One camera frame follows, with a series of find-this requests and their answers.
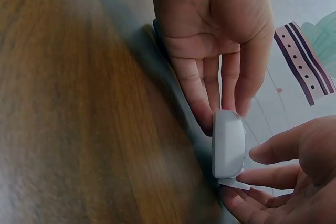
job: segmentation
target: white plastic tab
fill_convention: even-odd
[[[224,186],[235,187],[242,190],[250,190],[251,186],[243,182],[237,181],[236,178],[222,178],[218,183]]]

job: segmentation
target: white plastic device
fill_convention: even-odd
[[[245,129],[241,117],[231,110],[218,110],[214,116],[212,139],[212,171],[218,183],[249,190],[250,186],[236,177],[243,171]]]

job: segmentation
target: wooden table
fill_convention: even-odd
[[[135,57],[153,18],[152,0],[0,0],[1,224],[214,223],[190,140]]]

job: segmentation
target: hand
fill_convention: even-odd
[[[278,134],[250,151],[262,164],[299,159],[300,165],[248,170],[237,177],[251,185],[294,189],[273,197],[224,187],[223,203],[242,223],[336,223],[336,116],[318,118]]]
[[[245,116],[267,68],[274,35],[270,1],[154,0],[154,7],[176,76],[203,130],[212,129],[221,105]]]

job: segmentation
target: green leaf print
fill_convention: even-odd
[[[336,77],[336,12],[329,14],[316,25],[304,23],[301,30],[326,70]]]

